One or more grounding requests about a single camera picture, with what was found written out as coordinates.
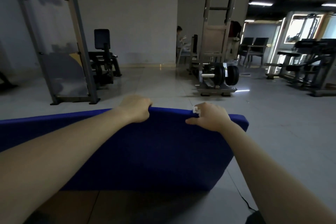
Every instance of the blue mat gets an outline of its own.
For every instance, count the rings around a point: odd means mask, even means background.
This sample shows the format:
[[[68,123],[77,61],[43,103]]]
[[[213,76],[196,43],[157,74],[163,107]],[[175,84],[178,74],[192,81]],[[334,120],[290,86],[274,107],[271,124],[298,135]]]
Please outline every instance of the blue mat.
[[[109,109],[0,120],[0,152]],[[185,119],[192,111],[149,108],[143,123],[108,139],[62,190],[211,190],[233,158],[221,135]],[[243,130],[248,121],[230,114]]]

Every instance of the forearm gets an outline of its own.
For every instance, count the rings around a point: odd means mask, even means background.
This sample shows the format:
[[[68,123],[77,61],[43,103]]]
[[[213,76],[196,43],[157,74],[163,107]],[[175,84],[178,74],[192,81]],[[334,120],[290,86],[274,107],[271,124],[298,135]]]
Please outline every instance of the forearm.
[[[278,165],[237,124],[224,126],[230,145],[267,223],[332,223],[334,214]]]
[[[22,223],[127,124],[117,108],[0,153],[0,222]]]

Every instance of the hand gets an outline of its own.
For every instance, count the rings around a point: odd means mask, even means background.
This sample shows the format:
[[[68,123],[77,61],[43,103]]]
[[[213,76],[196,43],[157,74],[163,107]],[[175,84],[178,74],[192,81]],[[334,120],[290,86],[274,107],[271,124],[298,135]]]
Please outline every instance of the hand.
[[[201,115],[199,118],[187,119],[185,121],[187,124],[221,132],[227,124],[231,123],[231,119],[223,107],[206,102],[196,106],[201,110]]]
[[[129,123],[139,123],[149,118],[148,108],[152,104],[149,98],[130,95],[125,97],[117,108],[122,111]]]

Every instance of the floor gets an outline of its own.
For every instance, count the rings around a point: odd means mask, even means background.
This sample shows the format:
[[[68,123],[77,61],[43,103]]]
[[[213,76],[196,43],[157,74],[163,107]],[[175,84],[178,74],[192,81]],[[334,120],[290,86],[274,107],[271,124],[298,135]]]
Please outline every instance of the floor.
[[[50,106],[44,79],[27,80],[0,94],[0,119],[111,108],[134,93],[150,97],[157,107],[191,109],[204,101],[215,103],[244,115],[250,122],[247,133],[336,213],[336,98],[314,98],[283,79],[266,80],[263,69],[249,72],[251,77],[241,77],[236,87],[250,91],[201,97],[197,81],[185,69],[124,68],[115,84],[98,91],[97,105]],[[251,212],[238,191],[257,209],[233,159],[208,194],[65,191],[40,210],[56,223],[244,223]]]

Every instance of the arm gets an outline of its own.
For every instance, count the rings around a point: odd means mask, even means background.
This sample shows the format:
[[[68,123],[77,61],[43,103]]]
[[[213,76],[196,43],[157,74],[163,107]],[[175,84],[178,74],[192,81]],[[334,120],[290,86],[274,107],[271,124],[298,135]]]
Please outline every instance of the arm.
[[[125,98],[119,107],[0,153],[0,223],[22,224],[114,133],[148,119],[149,99]]]
[[[233,123],[224,108],[208,103],[197,106],[200,118],[186,123],[222,134],[266,223],[336,223],[330,209]]]

